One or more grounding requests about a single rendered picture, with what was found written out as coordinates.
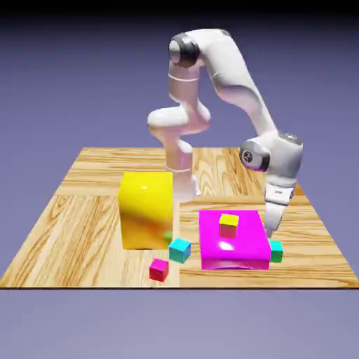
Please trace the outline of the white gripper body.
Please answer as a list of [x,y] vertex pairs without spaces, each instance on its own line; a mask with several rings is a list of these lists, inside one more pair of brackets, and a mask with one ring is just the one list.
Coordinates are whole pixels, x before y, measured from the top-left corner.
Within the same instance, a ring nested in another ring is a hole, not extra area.
[[266,231],[276,231],[280,225],[285,206],[266,202],[264,211],[264,228]]

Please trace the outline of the small green cube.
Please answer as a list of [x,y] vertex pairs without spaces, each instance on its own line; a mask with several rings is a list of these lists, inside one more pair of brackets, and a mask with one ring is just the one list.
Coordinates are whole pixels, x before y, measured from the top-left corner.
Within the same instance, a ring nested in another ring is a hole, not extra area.
[[270,262],[281,263],[283,259],[283,244],[281,241],[270,240],[269,245],[271,248]]

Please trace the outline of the small yellow cube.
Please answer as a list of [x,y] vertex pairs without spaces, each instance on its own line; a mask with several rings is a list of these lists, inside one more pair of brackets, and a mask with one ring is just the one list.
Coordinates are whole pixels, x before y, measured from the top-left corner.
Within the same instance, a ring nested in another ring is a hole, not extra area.
[[219,219],[219,235],[222,238],[235,238],[238,223],[238,215],[222,213]]

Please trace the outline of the small cyan cube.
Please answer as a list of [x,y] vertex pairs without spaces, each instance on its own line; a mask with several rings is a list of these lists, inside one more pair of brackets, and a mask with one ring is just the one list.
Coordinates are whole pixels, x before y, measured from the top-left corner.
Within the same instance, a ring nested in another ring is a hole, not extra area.
[[176,238],[168,247],[169,259],[180,264],[191,255],[191,243],[181,238]]

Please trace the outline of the small red cube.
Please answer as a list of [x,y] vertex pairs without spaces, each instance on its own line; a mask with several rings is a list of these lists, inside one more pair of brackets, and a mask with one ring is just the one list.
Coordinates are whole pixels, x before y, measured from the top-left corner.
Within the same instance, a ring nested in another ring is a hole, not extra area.
[[169,262],[162,259],[154,259],[149,266],[149,278],[158,282],[164,282],[168,272]]

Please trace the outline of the large magenta box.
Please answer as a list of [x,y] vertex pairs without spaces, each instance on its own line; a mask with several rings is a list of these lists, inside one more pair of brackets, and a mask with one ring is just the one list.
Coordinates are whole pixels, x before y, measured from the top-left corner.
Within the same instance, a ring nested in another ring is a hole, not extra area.
[[[219,234],[223,214],[239,216],[234,238]],[[202,270],[269,268],[271,248],[256,210],[201,210],[198,232]]]

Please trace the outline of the large yellow box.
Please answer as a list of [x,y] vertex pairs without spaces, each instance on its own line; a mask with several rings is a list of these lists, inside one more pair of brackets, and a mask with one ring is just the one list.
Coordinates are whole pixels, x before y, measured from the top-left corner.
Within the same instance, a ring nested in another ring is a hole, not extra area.
[[118,191],[124,250],[166,250],[172,241],[171,172],[125,172]]

